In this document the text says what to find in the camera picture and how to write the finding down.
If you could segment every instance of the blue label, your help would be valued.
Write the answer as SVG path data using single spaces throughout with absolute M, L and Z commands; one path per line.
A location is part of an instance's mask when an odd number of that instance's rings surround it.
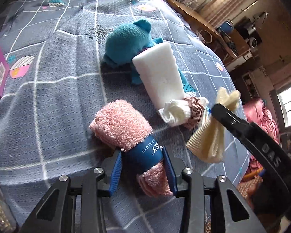
M 162 150 L 152 135 L 125 153 L 137 174 L 143 174 L 163 159 Z

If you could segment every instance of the black device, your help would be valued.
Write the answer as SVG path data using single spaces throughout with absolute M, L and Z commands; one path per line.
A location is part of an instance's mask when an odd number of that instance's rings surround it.
M 247 123 L 220 104 L 212 116 L 227 128 L 264 166 L 266 185 L 276 189 L 275 213 L 291 206 L 291 160 L 260 127 Z M 176 198 L 184 197 L 180 233 L 203 233 L 204 196 L 210 196 L 212 233 L 264 233 L 266 230 L 246 200 L 223 175 L 216 179 L 201 176 L 162 147 L 170 190 Z M 81 198 L 81 233 L 105 233 L 102 197 L 111 197 L 122 169 L 122 153 L 112 157 L 82 178 L 62 175 L 50 187 L 20 229 L 20 233 L 74 233 L 76 196 Z M 291 225 L 286 232 L 291 233 Z

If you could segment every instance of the bedsheet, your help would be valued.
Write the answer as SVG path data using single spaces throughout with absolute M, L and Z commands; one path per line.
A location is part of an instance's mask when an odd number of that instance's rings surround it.
M 0 46 L 10 71 L 0 100 L 0 185 L 20 225 L 58 176 L 82 176 L 109 153 L 88 126 L 116 99 L 140 111 L 160 144 L 187 166 L 239 183 L 249 154 L 229 132 L 224 161 L 200 161 L 185 147 L 192 132 L 159 118 L 144 86 L 130 84 L 129 66 L 101 63 L 108 33 L 146 18 L 152 37 L 171 44 L 179 68 L 210 107 L 219 87 L 235 89 L 221 60 L 163 0 L 18 0 L 2 17 Z M 245 118 L 241 103 L 236 114 Z M 108 232 L 179 231 L 183 199 L 145 196 L 125 166 L 117 192 L 103 204 Z M 78 231 L 80 199 L 77 206 Z

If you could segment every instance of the gray blue fabric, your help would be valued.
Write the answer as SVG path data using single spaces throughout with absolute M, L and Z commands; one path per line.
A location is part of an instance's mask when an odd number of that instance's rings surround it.
M 177 65 L 210 107 L 219 87 L 234 90 L 227 71 L 216 66 L 224 67 L 221 60 L 164 1 L 62 0 L 65 5 L 59 7 L 49 7 L 48 1 L 13 3 L 0 26 L 0 44 L 10 67 L 24 56 L 35 57 L 25 76 L 8 76 L 0 100 L 0 185 L 20 225 L 58 176 L 82 176 L 100 164 L 109 151 L 88 126 L 99 109 L 116 99 L 139 110 L 158 143 L 187 166 L 210 177 L 225 174 L 239 183 L 249 157 L 229 132 L 224 161 L 200 161 L 185 147 L 192 132 L 170 128 L 159 118 L 144 86 L 131 85 L 129 66 L 111 69 L 100 64 L 109 29 L 146 18 L 152 37 L 171 44 Z M 141 4 L 157 9 L 143 11 L 137 8 Z M 244 118 L 241 103 L 236 114 Z M 179 231 L 183 199 L 147 197 L 125 167 L 119 189 L 103 203 L 108 232 Z

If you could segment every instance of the barcode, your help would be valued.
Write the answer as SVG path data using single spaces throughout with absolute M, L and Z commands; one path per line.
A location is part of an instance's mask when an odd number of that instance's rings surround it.
M 3 65 L 3 63 L 1 62 L 0 63 L 0 87 L 1 87 L 1 84 L 2 84 L 2 81 L 3 81 L 5 70 L 6 69 L 5 69 L 4 65 Z

